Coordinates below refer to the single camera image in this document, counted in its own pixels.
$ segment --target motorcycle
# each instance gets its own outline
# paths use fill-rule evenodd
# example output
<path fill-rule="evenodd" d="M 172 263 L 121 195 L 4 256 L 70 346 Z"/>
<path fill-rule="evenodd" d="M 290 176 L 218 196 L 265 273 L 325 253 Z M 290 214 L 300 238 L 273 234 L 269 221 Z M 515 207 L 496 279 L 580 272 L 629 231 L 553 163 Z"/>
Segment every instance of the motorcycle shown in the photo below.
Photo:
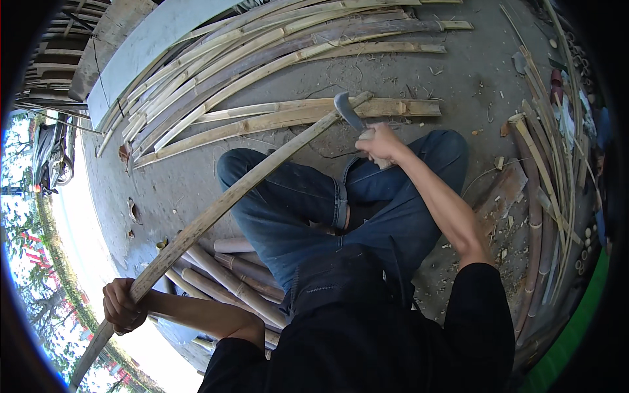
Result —
<path fill-rule="evenodd" d="M 44 195 L 58 194 L 55 187 L 66 185 L 74 176 L 70 157 L 65 155 L 64 125 L 42 124 L 33 137 L 33 190 Z"/>

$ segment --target right hand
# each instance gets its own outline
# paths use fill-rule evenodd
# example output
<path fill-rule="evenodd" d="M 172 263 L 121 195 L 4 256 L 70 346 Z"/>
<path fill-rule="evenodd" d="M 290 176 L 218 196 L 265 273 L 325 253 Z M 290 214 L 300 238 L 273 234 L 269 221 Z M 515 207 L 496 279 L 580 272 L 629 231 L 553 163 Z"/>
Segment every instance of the right hand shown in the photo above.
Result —
<path fill-rule="evenodd" d="M 129 296 L 132 278 L 114 279 L 103 287 L 103 308 L 105 319 L 114 325 L 114 331 L 119 335 L 133 331 L 147 318 L 147 310 L 135 304 Z"/>
<path fill-rule="evenodd" d="M 373 139 L 357 140 L 356 148 L 369 155 L 369 159 L 381 158 L 396 163 L 400 154 L 408 150 L 408 147 L 393 133 L 387 123 L 369 125 L 375 130 Z"/>

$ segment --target knee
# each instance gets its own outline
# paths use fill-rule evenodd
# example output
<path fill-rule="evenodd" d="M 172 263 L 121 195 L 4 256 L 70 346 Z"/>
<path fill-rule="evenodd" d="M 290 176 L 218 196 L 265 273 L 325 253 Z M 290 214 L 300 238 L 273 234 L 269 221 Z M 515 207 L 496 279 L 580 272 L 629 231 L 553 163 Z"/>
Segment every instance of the knee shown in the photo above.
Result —
<path fill-rule="evenodd" d="M 216 163 L 216 173 L 223 190 L 229 188 L 249 171 L 249 152 L 255 151 L 245 148 L 236 148 L 228 150 L 218 159 Z"/>
<path fill-rule="evenodd" d="M 430 136 L 444 154 L 453 159 L 463 158 L 467 162 L 469 147 L 461 134 L 454 130 L 433 130 Z"/>

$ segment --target person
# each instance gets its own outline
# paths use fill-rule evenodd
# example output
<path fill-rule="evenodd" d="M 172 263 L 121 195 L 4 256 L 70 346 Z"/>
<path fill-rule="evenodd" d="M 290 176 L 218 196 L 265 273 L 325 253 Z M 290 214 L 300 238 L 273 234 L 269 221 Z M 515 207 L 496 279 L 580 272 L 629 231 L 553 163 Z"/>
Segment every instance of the person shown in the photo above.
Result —
<path fill-rule="evenodd" d="M 136 306 L 128 297 L 133 279 L 104 288 L 107 320 L 126 333 L 151 312 L 219 340 L 200 392 L 502 390 L 513 366 L 513 323 L 485 237 L 459 197 L 467 144 L 452 130 L 434 130 L 406 146 L 386 124 L 371 127 L 374 138 L 356 147 L 396 166 L 355 159 L 335 180 L 287 162 L 231 210 L 287 294 L 282 309 L 291 323 L 270 360 L 257 316 L 155 291 Z M 222 187 L 264 158 L 226 152 Z M 410 283 L 442 233 L 460 256 L 443 327 L 412 309 Z"/>

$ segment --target jeans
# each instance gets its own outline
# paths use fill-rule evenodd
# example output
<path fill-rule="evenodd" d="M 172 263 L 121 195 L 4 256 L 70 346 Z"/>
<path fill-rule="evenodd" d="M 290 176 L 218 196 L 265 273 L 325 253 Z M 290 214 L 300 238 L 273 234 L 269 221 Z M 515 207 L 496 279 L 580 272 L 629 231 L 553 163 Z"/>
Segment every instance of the jeans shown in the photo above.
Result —
<path fill-rule="evenodd" d="M 434 130 L 408 147 L 460 194 L 469 156 L 462 136 L 452 130 Z M 265 157 L 245 148 L 223 154 L 217 164 L 223 190 Z M 388 200 L 391 202 L 362 226 L 343 236 L 329 235 L 308 224 L 310 220 L 343 228 L 348 203 Z M 353 159 L 342 180 L 286 162 L 236 203 L 231 214 L 284 292 L 290 290 L 301 262 L 325 258 L 353 243 L 369 247 L 385 265 L 395 263 L 402 279 L 409 282 L 441 236 L 404 171 L 399 167 L 380 170 L 365 158 Z M 389 236 L 399 248 L 398 258 Z"/>

